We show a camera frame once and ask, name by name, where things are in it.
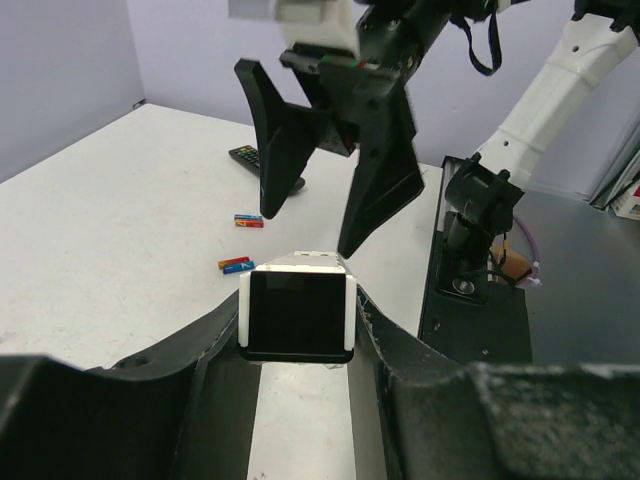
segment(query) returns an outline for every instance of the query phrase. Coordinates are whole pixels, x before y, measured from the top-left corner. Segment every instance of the white tabletop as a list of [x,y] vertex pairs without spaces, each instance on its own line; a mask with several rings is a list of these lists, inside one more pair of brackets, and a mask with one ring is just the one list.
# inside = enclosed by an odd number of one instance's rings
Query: white tabletop
[[[357,158],[317,151],[307,187],[265,228],[258,181],[227,151],[252,127],[146,105],[0,185],[0,353],[111,366],[237,288],[218,260],[335,250]],[[348,264],[417,333],[441,171]],[[249,479],[354,478],[346,369],[263,367]]]

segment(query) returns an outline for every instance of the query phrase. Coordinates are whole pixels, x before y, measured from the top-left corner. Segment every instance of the wall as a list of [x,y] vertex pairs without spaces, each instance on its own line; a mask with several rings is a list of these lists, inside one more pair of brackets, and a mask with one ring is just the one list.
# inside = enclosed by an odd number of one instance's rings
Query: wall
[[[229,19],[224,0],[129,0],[129,8],[149,101],[250,123],[233,73],[240,56],[261,60],[287,100],[304,101],[292,74],[277,60],[284,43],[276,25]],[[490,79],[473,70],[464,34],[449,25],[409,84],[421,160],[440,164],[445,154],[473,153],[520,98],[572,13],[571,0],[536,0],[502,14],[504,66]],[[486,25],[475,27],[475,39],[488,61]],[[639,76],[636,53],[606,79],[549,149],[534,173],[535,184],[581,194],[595,187],[633,112]]]
[[143,97],[126,0],[0,0],[0,181]]

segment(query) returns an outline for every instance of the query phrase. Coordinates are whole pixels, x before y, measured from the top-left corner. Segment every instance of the remote control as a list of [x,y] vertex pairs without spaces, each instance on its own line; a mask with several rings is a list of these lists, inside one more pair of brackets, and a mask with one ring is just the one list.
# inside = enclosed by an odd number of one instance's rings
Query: remote control
[[[258,151],[251,145],[245,145],[244,147],[234,148],[229,150],[229,155],[236,162],[242,164],[245,168],[250,170],[253,174],[260,177],[260,158],[258,157]],[[298,193],[305,185],[304,178],[300,177],[296,180],[295,185],[291,189],[289,195]]]

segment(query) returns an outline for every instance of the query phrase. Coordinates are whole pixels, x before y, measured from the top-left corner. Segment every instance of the white box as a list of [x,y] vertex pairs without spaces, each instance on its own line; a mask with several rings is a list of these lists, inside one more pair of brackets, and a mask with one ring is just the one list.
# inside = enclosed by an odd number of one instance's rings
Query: white box
[[640,180],[611,205],[619,217],[640,220]]

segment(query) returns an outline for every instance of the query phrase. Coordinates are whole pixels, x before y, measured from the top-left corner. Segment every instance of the black square object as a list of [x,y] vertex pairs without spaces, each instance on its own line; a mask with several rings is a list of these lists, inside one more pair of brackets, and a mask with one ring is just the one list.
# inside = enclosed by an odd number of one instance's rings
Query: black square object
[[253,272],[249,360],[346,363],[344,274]]

